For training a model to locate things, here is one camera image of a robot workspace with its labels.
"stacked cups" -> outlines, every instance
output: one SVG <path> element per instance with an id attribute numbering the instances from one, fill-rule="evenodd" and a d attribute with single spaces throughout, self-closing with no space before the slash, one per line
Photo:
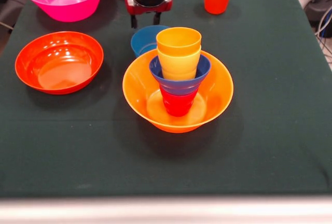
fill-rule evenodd
<path id="1" fill-rule="evenodd" d="M 186 115 L 209 73 L 211 63 L 201 55 L 201 34 L 186 27 L 173 27 L 158 33 L 158 56 L 150 71 L 159 82 L 163 103 L 170 115 Z"/>

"dark green tablecloth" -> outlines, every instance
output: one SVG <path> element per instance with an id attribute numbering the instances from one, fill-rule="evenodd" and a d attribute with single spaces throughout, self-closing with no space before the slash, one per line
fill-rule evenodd
<path id="1" fill-rule="evenodd" d="M 332 73 L 297 0 L 231 0 L 220 16 L 174 0 L 161 24 L 199 30 L 234 79 L 226 112 L 187 134 L 160 131 L 122 95 L 135 31 L 123 0 L 76 23 L 27 3 L 0 58 L 1 197 L 331 193 Z M 26 87 L 18 52 L 62 30 L 101 43 L 100 73 L 71 95 Z"/>

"blue cup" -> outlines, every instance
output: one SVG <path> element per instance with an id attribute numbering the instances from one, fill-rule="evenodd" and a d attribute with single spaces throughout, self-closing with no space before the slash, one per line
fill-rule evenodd
<path id="1" fill-rule="evenodd" d="M 156 36 L 162 30 L 169 27 L 163 25 L 151 25 L 138 30 L 131 38 L 130 45 L 135 56 L 139 57 L 150 50 L 157 48 Z"/>
<path id="2" fill-rule="evenodd" d="M 201 82 L 208 75 L 211 69 L 211 62 L 201 54 L 197 65 L 196 76 L 192 80 L 166 80 L 162 76 L 161 65 L 158 56 L 150 61 L 150 71 L 159 85 L 172 95 L 186 95 L 195 92 Z"/>

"cable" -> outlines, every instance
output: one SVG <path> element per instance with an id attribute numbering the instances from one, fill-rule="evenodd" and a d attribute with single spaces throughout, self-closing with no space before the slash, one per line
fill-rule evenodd
<path id="1" fill-rule="evenodd" d="M 332 55 L 332 51 L 325 45 L 325 43 L 322 43 L 323 47 Z"/>
<path id="2" fill-rule="evenodd" d="M 328 24 L 330 23 L 331 19 L 332 19 L 332 15 L 328 18 L 328 20 L 326 21 L 326 23 L 324 24 L 324 26 L 322 27 L 323 21 L 325 19 L 325 17 L 327 16 L 327 14 L 329 14 L 329 12 L 332 10 L 332 6 L 324 13 L 323 17 L 321 18 L 321 21 L 318 25 L 318 30 L 315 33 L 316 36 L 319 36 L 320 32 L 323 31 Z"/>
<path id="3" fill-rule="evenodd" d="M 329 18 L 331 17 L 331 13 L 332 13 L 332 10 L 327 14 L 327 17 L 326 17 L 326 18 L 329 19 Z M 323 39 L 323 37 L 324 37 L 324 35 L 325 35 L 326 28 L 324 28 L 323 31 L 322 31 L 322 36 L 321 36 L 320 44 L 321 44 L 322 39 Z"/>
<path id="4" fill-rule="evenodd" d="M 0 22 L 0 25 L 4 26 L 4 27 L 6 27 L 6 28 L 8 28 L 8 29 L 10 29 L 10 30 L 13 30 L 13 29 L 14 29 L 13 27 L 11 27 L 11 26 L 9 26 L 8 24 L 5 24 L 5 23 L 3 23 L 3 22 Z"/>

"yellow cup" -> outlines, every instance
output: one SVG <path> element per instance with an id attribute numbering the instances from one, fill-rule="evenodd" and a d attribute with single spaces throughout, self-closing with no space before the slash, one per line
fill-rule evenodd
<path id="1" fill-rule="evenodd" d="M 187 27 L 172 27 L 162 30 L 156 36 L 158 49 L 167 55 L 182 57 L 200 49 L 202 35 Z"/>
<path id="2" fill-rule="evenodd" d="M 201 55 L 201 46 L 196 52 L 181 57 L 166 55 L 158 48 L 157 52 L 162 69 L 162 75 L 165 79 L 191 80 L 195 78 L 197 64 Z"/>

